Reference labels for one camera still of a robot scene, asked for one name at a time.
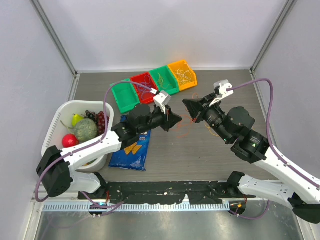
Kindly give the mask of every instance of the metal plate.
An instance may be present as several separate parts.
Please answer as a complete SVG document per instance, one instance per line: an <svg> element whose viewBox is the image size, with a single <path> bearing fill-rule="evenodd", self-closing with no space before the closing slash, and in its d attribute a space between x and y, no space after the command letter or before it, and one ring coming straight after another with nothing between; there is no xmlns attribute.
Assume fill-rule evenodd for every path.
<svg viewBox="0 0 320 240"><path fill-rule="evenodd" d="M90 202L48 202L43 212L108 212L108 209L90 209ZM229 202L223 204L190 205L189 202L173 205L123 204L115 212L189 212L189 211L229 211Z"/></svg>
<svg viewBox="0 0 320 240"><path fill-rule="evenodd" d="M249 200L244 215L259 216L265 207L265 201ZM259 220L227 211L116 212L95 219L87 212L43 212L35 239L303 240L303 235L292 211L272 202Z"/></svg>

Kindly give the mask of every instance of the plastic basket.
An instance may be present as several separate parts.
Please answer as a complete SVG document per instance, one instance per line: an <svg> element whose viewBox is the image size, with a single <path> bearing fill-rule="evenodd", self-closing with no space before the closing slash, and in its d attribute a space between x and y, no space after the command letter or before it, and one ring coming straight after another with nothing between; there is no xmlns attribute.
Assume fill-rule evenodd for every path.
<svg viewBox="0 0 320 240"><path fill-rule="evenodd" d="M192 87L195 87L198 85L197 76L196 76L195 72L189 67L186 60L181 60L181 61L177 61L174 63L170 63L170 64L168 64L168 67L171 70L171 72L173 73L173 75L175 76L180 91L183 91L183 90L186 90L186 89L189 89L189 88L192 88ZM177 71L180 71L180 70L182 70L182 71L190 70L190 74L189 73L186 74L188 77L191 78L190 82L183 83L180 80L180 77L177 75Z"/></svg>
<svg viewBox="0 0 320 240"><path fill-rule="evenodd" d="M158 90L157 85L155 84L152 76L148 73L142 73L130 78L132 82L136 82L138 84L144 84L149 88L153 88ZM154 101L154 95L151 92L148 92L147 89L142 89L140 86L134 85L136 92L138 93L140 103L142 104L150 104Z"/></svg>
<svg viewBox="0 0 320 240"><path fill-rule="evenodd" d="M168 66L159 67L149 71L153 81L157 85L159 91L166 91L173 95L179 92L179 86L176 77L170 71Z"/></svg>
<svg viewBox="0 0 320 240"><path fill-rule="evenodd" d="M120 113L124 114L131 111L134 107L140 103L138 94L133 84L123 83L118 84L111 88L116 104L120 110Z"/></svg>
<svg viewBox="0 0 320 240"><path fill-rule="evenodd" d="M114 121L114 110L106 103L106 113L109 116L109 124L107 130L110 131ZM56 145L58 149L63 149L62 139L65 135L69 134L69 131L62 125L62 121L67 126L71 127L71 121L73 114L85 114L86 110L98 113L104 110L103 101L79 101L73 100L63 104L56 111L54 118L51 122L48 133L46 134L44 143L42 145L41 155L43 156L47 148ZM92 173L97 172L104 167L107 161L107 155L97 158L93 163L82 166L77 169L79 172Z"/></svg>

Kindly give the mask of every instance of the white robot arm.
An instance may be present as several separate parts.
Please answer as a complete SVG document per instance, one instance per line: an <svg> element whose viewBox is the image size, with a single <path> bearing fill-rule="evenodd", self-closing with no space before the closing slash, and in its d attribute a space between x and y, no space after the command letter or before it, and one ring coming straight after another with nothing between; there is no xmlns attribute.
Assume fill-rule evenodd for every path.
<svg viewBox="0 0 320 240"><path fill-rule="evenodd" d="M234 144L231 151L237 157L284 183L258 180L234 171L227 181L230 191L277 202L310 223L320 223L320 180L294 164L275 146L273 150L264 136L252 130L255 120L243 107L235 107L225 115L220 108L221 100L234 93L228 80L217 82L214 87L215 93L202 99L183 100L193 122L206 121L225 144Z"/></svg>
<svg viewBox="0 0 320 240"><path fill-rule="evenodd" d="M116 124L106 133L104 139L96 137L80 145L58 150L56 146L49 147L43 155L36 172L39 177L57 159L65 156L53 165L43 176L42 183L51 198L66 191L100 193L99 189L105 185L105 180L99 173L81 173L77 169L100 156L117 152L131 146L139 140L139 135L151 129L162 127L169 131L182 118L174 114L167 105L171 96L165 91L157 92L152 89L154 96L154 111L146 104L138 104L127 115L127 120Z"/></svg>

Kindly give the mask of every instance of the chip bag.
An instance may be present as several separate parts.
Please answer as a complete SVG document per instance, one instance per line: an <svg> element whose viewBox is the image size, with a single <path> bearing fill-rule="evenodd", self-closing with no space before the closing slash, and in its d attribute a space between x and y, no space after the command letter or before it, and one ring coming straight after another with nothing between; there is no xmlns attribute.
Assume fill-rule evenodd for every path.
<svg viewBox="0 0 320 240"><path fill-rule="evenodd" d="M121 122L127 119L121 116ZM145 171L151 130L140 134L139 141L112 154L109 167Z"/></svg>

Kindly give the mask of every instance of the red apple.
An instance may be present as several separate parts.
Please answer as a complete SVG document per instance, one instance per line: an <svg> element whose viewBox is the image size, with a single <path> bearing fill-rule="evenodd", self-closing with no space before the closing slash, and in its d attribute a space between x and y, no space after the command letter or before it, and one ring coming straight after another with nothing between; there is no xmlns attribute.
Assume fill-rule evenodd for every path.
<svg viewBox="0 0 320 240"><path fill-rule="evenodd" d="M74 147L75 145L78 145L79 141L78 139L76 138L75 135L73 134L67 134L63 137L62 139L62 146L64 148L71 148L71 147Z"/></svg>

